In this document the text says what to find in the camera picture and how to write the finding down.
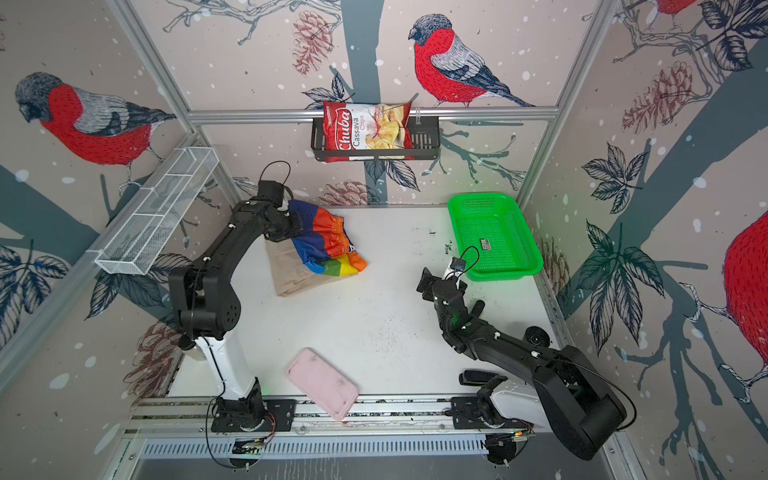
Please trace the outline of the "multicoloured shorts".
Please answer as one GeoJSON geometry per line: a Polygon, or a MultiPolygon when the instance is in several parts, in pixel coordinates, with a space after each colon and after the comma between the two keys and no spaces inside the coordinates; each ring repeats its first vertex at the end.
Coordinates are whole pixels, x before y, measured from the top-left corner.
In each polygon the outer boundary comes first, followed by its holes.
{"type": "Polygon", "coordinates": [[[311,272],[344,277],[366,269],[367,262],[346,234],[343,217],[299,200],[291,200],[288,211],[301,221],[301,228],[291,241],[302,263],[311,272]]]}

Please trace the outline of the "beige shorts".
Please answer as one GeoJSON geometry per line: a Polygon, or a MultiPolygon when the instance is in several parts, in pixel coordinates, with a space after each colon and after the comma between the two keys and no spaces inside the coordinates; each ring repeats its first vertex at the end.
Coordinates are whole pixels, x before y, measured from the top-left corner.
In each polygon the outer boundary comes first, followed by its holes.
{"type": "Polygon", "coordinates": [[[291,240],[266,242],[266,252],[275,292],[288,297],[322,285],[339,281],[339,277],[313,273],[304,265],[291,240]]]}

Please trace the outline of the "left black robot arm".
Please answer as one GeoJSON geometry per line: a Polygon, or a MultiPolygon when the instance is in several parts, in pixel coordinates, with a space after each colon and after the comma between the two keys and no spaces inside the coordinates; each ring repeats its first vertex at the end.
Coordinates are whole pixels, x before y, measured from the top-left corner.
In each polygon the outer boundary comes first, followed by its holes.
{"type": "Polygon", "coordinates": [[[263,399],[259,380],[234,333],[242,305],[231,279],[257,239],[277,243],[298,236],[302,220],[288,209],[292,199],[285,184],[259,181],[257,194],[235,206],[205,253],[168,275],[172,313],[182,330],[180,343],[192,343],[202,351],[220,384],[206,413],[215,433],[278,430],[278,421],[263,399]]]}

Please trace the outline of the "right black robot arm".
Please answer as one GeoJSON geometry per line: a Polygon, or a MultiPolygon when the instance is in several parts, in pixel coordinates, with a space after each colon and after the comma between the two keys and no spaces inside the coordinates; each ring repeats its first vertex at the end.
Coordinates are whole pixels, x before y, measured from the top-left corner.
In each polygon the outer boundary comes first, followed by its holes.
{"type": "Polygon", "coordinates": [[[443,277],[423,269],[416,291],[433,304],[443,339],[454,351],[493,364],[532,385],[554,435],[572,454],[592,459],[622,428],[627,411],[617,387],[600,375],[583,353],[559,350],[548,335],[531,326],[522,339],[502,333],[480,318],[484,303],[469,309],[466,284],[456,273],[443,277]]]}

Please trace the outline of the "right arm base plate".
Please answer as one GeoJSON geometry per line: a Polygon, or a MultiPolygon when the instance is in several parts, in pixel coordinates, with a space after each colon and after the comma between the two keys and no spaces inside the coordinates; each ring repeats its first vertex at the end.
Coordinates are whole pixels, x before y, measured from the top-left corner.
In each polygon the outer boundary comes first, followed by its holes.
{"type": "Polygon", "coordinates": [[[443,412],[450,417],[456,430],[516,429],[531,432],[533,425],[517,418],[503,417],[489,400],[478,396],[458,396],[450,399],[443,412]]]}

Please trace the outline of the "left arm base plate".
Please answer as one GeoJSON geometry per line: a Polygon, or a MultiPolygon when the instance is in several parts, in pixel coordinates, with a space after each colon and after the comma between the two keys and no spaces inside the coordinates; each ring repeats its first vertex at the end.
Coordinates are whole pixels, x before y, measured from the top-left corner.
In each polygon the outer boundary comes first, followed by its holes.
{"type": "Polygon", "coordinates": [[[293,399],[266,399],[252,407],[246,400],[217,398],[210,430],[214,433],[281,433],[292,428],[297,402],[293,399]]]}

